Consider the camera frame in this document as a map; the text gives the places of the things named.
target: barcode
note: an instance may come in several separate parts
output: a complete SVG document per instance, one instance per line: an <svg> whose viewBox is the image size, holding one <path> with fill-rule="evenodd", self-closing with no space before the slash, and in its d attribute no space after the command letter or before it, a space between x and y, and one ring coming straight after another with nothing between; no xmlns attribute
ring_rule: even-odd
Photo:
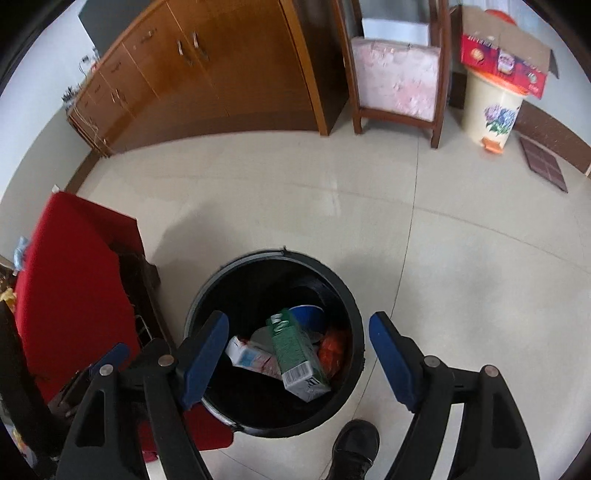
<svg viewBox="0 0 591 480"><path fill-rule="evenodd" d="M294 383L298 383L300 380L308 379L312 376L312 366L310 362L304 362L297 367L289 369L283 374L283 385L285 388L292 386Z"/></svg>

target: white tile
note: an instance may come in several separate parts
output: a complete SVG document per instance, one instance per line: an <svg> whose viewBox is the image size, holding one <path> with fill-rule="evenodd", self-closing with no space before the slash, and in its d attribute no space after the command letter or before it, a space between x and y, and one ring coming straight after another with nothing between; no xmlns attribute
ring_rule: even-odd
<svg viewBox="0 0 591 480"><path fill-rule="evenodd" d="M326 468L324 469L324 471L323 471L323 472L322 472L322 474L320 475L320 478L319 478L319 480L324 480L324 479L326 479L326 477L327 477L327 476L328 476L328 474L329 474L329 471L330 471L330 463L328 463L328 464L326 465Z"/></svg>
<svg viewBox="0 0 591 480"><path fill-rule="evenodd" d="M200 177L226 152L235 135L206 135L140 148L112 157L112 169L124 176Z"/></svg>
<svg viewBox="0 0 591 480"><path fill-rule="evenodd" d="M413 203L419 132L377 124L353 135L338 123L329 137L313 132L228 136L207 177L320 187Z"/></svg>
<svg viewBox="0 0 591 480"><path fill-rule="evenodd" d="M101 160L101 167L111 167L101 169L98 181L93 176L92 187L80 196L137 219L146 258L152 261L163 233L196 188L197 180L128 174L115 168L118 161Z"/></svg>
<svg viewBox="0 0 591 480"><path fill-rule="evenodd" d="M591 229L591 181L581 172L559 158L569 189L564 193L530 170L518 134L511 135L502 155L489 154L468 139L450 112L443 139L438 150L419 143L416 206L494 229L591 267L591 255L582 245L583 234L589 238L583 227ZM584 218L577 220L577 211Z"/></svg>
<svg viewBox="0 0 591 480"><path fill-rule="evenodd" d="M591 430L591 277L539 249L415 210L394 323L451 367L499 367L530 434L543 480L558 478ZM376 367L357 416L384 439L389 468L410 415ZM444 453L451 461L450 442ZM447 478L439 469L434 479Z"/></svg>
<svg viewBox="0 0 591 480"><path fill-rule="evenodd" d="M268 480L267 477L241 465L219 450L201 452L201 457L214 480ZM166 480L160 460L147 463L146 467L150 480Z"/></svg>
<svg viewBox="0 0 591 480"><path fill-rule="evenodd" d="M164 316L180 339L193 298L221 265L283 246L335 271L365 320L375 310L389 313L410 216L411 206L401 202L275 183L199 180L153 256Z"/></svg>

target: black shoe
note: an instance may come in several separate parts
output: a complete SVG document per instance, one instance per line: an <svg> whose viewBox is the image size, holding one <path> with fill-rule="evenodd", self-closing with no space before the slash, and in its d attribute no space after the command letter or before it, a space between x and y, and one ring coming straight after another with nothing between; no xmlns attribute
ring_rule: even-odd
<svg viewBox="0 0 591 480"><path fill-rule="evenodd" d="M365 420L350 421L336 438L326 480L363 480L374 464L378 449L378 429Z"/></svg>

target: red sofa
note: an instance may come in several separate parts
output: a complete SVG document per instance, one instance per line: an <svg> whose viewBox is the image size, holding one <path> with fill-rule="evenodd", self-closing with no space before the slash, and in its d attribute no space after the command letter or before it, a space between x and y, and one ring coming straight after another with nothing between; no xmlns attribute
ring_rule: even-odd
<svg viewBox="0 0 591 480"><path fill-rule="evenodd" d="M135 219L67 193L51 195L18 274L15 312L28 369L46 402L116 343L125 343L131 358L140 350L114 248L143 256ZM199 450L232 443L232 431L200 404L185 419ZM155 450L147 425L140 437L145 451Z"/></svg>

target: white wall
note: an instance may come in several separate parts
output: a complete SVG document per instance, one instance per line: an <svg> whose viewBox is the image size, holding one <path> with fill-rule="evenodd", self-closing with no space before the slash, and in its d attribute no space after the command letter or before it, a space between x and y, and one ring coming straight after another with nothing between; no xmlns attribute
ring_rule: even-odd
<svg viewBox="0 0 591 480"><path fill-rule="evenodd" d="M0 202L1 256L12 260L18 238L31 238L51 188L64 188L88 151L59 109L19 163Z"/></svg>
<svg viewBox="0 0 591 480"><path fill-rule="evenodd" d="M523 0L449 0L450 5L458 3L503 10L520 28L554 50L560 79L549 74L542 98L538 100L529 95L527 100L591 145L591 82L555 30ZM364 17L424 22L428 12L427 0L360 0L360 4Z"/></svg>
<svg viewBox="0 0 591 480"><path fill-rule="evenodd" d="M93 48L78 19L85 2L74 1L41 33L0 96L0 198L27 150L61 109L63 93L84 79L78 64ZM76 134L62 140L76 143Z"/></svg>

